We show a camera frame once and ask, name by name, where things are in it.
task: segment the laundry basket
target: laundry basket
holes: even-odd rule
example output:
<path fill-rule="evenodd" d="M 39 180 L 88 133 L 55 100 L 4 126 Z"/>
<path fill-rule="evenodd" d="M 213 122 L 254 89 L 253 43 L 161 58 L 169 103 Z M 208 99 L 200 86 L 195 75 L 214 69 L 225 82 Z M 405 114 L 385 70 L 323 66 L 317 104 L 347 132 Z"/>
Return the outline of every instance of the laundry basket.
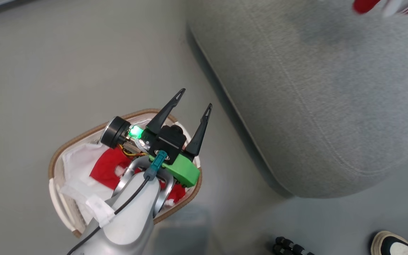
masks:
<path fill-rule="evenodd" d="M 122 118 L 144 129 L 145 125 L 158 112 L 159 112 L 158 109 L 146 109 L 136 113 L 124 115 L 122 116 Z M 187 130 L 172 115 L 168 116 L 168 119 L 165 121 L 165 124 L 168 126 L 171 126 L 173 124 L 180 126 L 183 129 L 183 134 L 187 138 L 186 144 L 190 142 L 191 136 L 188 134 Z M 50 197 L 53 206 L 55 207 L 55 210 L 58 213 L 58 216 L 60 217 L 64 225 L 68 229 L 70 229 L 70 231 L 73 232 L 73 234 L 78 238 L 84 232 L 84 229 L 86 228 L 86 222 L 84 221 L 84 218 L 81 215 L 75 200 L 61 194 L 59 191 L 65 183 L 64 164 L 62 156 L 79 145 L 90 142 L 98 142 L 100 136 L 103 133 L 103 130 L 105 129 L 105 126 L 106 123 L 97 126 L 87 132 L 84 132 L 83 134 L 66 142 L 55 152 L 55 154 L 51 158 L 50 166 L 48 168 L 48 178 L 50 180 L 49 182 Z M 188 204 L 198 193 L 202 181 L 202 169 L 200 166 L 199 157 L 196 157 L 193 163 L 196 165 L 197 168 L 199 168 L 199 171 L 201 172 L 197 184 L 189 188 L 186 191 L 185 196 L 181 198 L 174 206 L 170 208 L 162 208 L 162 210 L 154 218 L 154 224 L 159 223 L 160 221 L 169 217 L 173 213 L 177 212 L 177 210 Z"/>

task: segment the green led indicator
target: green led indicator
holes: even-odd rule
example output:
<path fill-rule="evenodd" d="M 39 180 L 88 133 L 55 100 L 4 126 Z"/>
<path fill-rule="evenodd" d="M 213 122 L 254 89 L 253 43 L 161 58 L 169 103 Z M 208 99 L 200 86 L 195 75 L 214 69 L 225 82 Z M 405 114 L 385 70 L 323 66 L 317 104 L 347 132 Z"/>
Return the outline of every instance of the green led indicator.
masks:
<path fill-rule="evenodd" d="M 136 138 L 141 138 L 141 134 L 143 133 L 144 130 L 142 130 L 139 126 L 133 126 L 128 133 L 130 137 L 136 137 Z"/>

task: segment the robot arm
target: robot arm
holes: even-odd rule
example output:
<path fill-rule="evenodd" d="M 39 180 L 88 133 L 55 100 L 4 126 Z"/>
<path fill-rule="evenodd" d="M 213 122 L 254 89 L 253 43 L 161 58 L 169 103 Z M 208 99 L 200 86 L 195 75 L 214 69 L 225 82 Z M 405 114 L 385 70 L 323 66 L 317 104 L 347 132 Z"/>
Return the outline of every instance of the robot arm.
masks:
<path fill-rule="evenodd" d="M 178 104 L 185 89 L 181 89 L 146 125 L 141 134 L 139 127 L 123 118 L 115 117 L 106 126 L 101 143 L 110 148 L 125 147 L 132 139 L 148 155 L 134 160 L 121 178 L 113 197 L 107 204 L 115 210 L 111 222 L 100 229 L 93 219 L 80 242 L 68 255 L 136 255 L 141 254 L 153 230 L 153 219 L 165 203 L 176 182 L 192 187 L 199 177 L 193 159 L 199 154 L 205 130 L 212 111 L 209 104 L 200 126 L 191 142 L 183 149 L 186 137 L 179 126 L 163 126 L 171 110 Z M 134 174 L 136 168 L 145 172 Z M 158 178 L 166 182 L 160 190 Z"/>

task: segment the sneaker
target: sneaker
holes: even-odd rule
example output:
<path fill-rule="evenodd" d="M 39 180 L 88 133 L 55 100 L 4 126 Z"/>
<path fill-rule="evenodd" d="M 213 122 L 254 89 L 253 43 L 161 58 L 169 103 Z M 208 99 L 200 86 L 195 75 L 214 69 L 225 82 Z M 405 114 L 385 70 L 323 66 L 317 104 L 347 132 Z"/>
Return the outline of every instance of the sneaker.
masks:
<path fill-rule="evenodd" d="M 371 243 L 371 255 L 408 255 L 408 242 L 396 234 L 381 231 Z"/>

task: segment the gray sofa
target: gray sofa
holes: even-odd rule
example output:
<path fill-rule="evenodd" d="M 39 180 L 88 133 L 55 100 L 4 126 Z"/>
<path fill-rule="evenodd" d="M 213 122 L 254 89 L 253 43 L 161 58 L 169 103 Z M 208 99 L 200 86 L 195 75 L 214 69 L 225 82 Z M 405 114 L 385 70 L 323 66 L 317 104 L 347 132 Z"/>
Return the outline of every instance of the gray sofa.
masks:
<path fill-rule="evenodd" d="M 342 197 L 408 171 L 408 16 L 350 0 L 188 0 L 188 23 L 280 184 Z"/>

